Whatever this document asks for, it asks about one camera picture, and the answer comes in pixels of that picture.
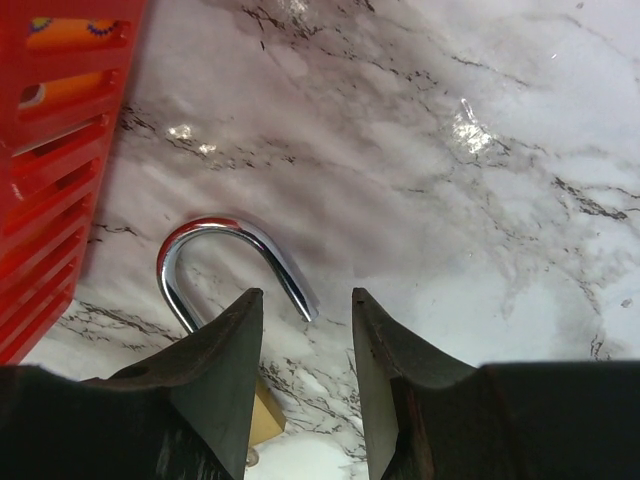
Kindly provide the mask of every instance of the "white marble countertop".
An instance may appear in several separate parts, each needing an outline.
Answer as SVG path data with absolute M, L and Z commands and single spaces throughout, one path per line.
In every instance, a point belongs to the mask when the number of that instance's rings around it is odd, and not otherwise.
M 250 214 L 319 299 L 203 238 L 210 315 L 265 290 L 289 425 L 248 479 L 365 479 L 350 295 L 472 364 L 640 352 L 640 4 L 155 0 L 76 301 L 27 357 L 108 376 L 183 333 L 154 274 L 184 221 Z

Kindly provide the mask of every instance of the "red basket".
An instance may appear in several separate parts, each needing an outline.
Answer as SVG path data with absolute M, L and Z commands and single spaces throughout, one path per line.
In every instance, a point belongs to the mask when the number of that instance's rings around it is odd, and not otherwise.
M 0 1 L 0 364 L 71 302 L 144 4 Z

